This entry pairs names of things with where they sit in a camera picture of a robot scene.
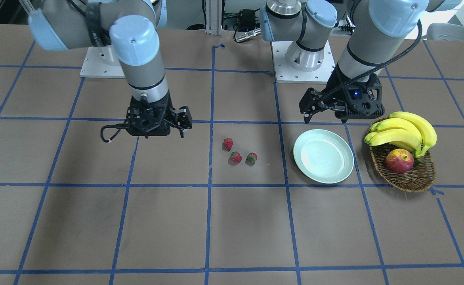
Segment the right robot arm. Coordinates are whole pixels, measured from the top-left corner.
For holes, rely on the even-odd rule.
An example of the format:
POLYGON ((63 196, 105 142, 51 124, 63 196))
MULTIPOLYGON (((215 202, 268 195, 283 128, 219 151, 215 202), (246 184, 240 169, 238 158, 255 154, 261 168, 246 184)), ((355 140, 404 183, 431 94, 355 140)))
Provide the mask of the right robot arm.
POLYGON ((42 0, 28 12, 28 24, 44 50, 112 48, 132 99, 125 121, 102 131, 148 138, 167 136, 174 128, 183 137, 193 121, 187 106, 172 105, 157 33, 161 14, 159 0, 42 0))

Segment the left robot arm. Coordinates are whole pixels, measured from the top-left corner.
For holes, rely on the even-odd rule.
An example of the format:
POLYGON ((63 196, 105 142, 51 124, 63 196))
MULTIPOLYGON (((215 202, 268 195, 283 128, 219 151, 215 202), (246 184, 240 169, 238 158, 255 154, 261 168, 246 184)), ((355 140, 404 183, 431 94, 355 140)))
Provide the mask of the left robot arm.
MULTIPOLYGON (((318 112, 332 110, 342 123, 376 119, 384 112, 379 72, 409 53, 420 41, 424 11, 446 11, 459 0, 343 0, 355 30, 325 88, 309 88, 299 102, 308 124, 318 112)), ((306 70, 303 59, 321 56, 338 23, 333 1, 268 0, 260 9, 262 37, 290 42, 287 60, 306 70)))

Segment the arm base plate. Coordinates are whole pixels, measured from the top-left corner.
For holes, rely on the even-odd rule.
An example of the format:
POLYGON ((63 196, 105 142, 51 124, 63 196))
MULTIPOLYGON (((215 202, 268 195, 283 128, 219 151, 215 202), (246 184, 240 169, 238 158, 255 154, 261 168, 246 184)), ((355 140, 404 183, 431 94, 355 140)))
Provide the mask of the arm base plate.
POLYGON ((286 41, 272 42, 271 47, 277 83, 326 84, 335 68, 329 42, 317 52, 286 41))
POLYGON ((89 47, 80 71, 82 78, 124 79, 119 59, 112 46, 89 47))

